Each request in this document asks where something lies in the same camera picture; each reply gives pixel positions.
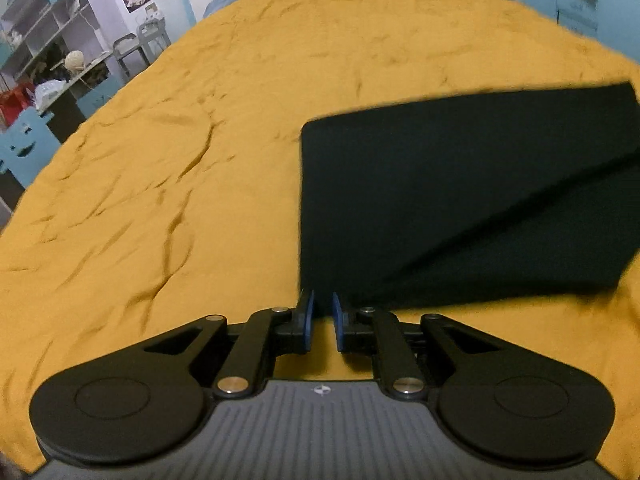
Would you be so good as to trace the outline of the mustard yellow bedspread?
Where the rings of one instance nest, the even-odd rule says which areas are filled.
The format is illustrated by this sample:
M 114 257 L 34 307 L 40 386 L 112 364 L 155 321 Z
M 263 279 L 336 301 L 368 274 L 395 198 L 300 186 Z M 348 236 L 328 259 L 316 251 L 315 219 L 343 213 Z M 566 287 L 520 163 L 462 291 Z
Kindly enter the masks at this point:
M 298 296 L 299 131 L 393 101 L 637 81 L 513 0 L 239 0 L 61 146 L 1 235 L 1 452 L 67 367 L 209 313 Z

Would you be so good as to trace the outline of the white blue shelf unit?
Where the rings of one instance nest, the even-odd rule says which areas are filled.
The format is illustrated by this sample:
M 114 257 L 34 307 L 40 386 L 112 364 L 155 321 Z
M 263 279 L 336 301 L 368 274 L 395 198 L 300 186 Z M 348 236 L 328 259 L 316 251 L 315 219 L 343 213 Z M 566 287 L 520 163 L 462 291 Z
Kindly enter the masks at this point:
M 11 88 L 70 51 L 111 53 L 90 0 L 1 0 L 1 79 Z

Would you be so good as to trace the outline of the cream round hat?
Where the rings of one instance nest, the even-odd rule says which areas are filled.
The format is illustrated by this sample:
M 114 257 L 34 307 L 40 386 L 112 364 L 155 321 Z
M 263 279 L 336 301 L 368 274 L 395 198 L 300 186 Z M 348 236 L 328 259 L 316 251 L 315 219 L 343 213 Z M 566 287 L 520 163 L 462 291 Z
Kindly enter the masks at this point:
M 70 73 L 78 74 L 85 69 L 85 55 L 81 50 L 70 51 L 64 58 L 63 64 Z

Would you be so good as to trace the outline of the cluttered desk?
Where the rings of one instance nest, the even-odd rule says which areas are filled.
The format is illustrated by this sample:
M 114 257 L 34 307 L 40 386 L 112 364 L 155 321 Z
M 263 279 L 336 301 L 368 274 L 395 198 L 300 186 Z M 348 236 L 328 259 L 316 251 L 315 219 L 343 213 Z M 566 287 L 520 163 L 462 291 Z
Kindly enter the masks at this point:
M 62 74 L 35 86 L 32 107 L 53 135 L 63 143 L 122 88 L 108 67 L 111 52 L 104 52 L 77 70 L 61 62 Z

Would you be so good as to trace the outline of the blue smiley chair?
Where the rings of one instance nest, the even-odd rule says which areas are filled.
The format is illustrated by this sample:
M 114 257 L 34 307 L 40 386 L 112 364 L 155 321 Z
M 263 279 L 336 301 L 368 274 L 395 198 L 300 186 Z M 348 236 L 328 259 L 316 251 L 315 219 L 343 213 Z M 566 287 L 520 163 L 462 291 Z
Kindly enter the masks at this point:
M 1 135 L 1 172 L 28 188 L 60 146 L 37 110 L 26 108 Z

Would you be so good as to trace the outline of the red bag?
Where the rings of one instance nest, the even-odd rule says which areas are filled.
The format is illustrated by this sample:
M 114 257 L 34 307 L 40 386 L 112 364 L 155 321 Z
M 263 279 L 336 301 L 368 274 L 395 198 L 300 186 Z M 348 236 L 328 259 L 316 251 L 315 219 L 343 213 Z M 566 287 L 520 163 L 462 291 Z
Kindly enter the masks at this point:
M 1 117 L 9 127 L 23 110 L 34 104 L 35 87 L 31 82 L 18 84 L 12 90 L 6 90 L 0 96 Z

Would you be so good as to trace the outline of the grey plastic stool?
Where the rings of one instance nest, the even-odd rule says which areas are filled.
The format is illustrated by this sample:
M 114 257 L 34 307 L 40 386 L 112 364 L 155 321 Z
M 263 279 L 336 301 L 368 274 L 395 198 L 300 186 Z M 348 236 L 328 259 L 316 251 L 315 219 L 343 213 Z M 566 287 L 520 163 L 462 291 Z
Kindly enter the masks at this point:
M 130 79 L 132 73 L 126 64 L 129 55 L 137 54 L 145 67 L 149 67 L 171 45 L 164 18 L 149 18 L 138 26 L 137 32 L 118 38 L 113 44 L 113 55 L 120 69 Z

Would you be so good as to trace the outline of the black pants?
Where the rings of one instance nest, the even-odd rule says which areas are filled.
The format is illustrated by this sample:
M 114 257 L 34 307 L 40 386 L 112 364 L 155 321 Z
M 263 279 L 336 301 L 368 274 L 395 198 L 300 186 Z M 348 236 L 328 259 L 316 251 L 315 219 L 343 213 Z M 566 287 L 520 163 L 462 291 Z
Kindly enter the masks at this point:
M 639 249 L 626 82 L 356 110 L 300 140 L 299 285 L 358 307 L 592 295 Z

